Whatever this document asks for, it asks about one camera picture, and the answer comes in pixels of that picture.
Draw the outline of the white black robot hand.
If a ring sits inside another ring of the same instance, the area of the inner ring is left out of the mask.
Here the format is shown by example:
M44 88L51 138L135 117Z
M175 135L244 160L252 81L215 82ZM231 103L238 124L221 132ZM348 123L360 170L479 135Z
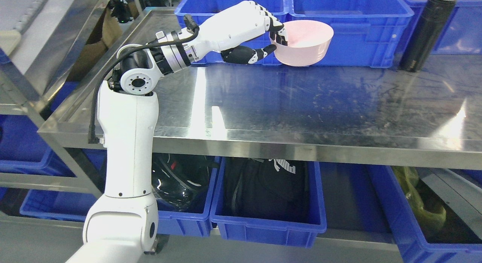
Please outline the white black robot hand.
M209 52L218 52L226 63L255 64L274 52L276 46L269 44L264 48L253 49L241 44L266 32L270 33L271 40L275 40L276 43L288 45L284 24L260 5L253 5L254 2L246 3L261 10L254 13L253 21L245 19L246 25L234 26L233 29L229 29L228 26L216 28L216 17L213 16L199 26L198 36L187 44L187 54L193 57L191 61L201 60Z

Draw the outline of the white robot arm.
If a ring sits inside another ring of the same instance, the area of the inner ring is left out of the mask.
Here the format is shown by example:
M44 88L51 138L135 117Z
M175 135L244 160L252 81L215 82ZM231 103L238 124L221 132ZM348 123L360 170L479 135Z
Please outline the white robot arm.
M107 150L105 190L89 209L83 245L69 263L136 263L156 247L158 206L151 189L152 146L159 115L154 88L188 67L198 26L158 32L151 44L128 44L94 92L89 143Z

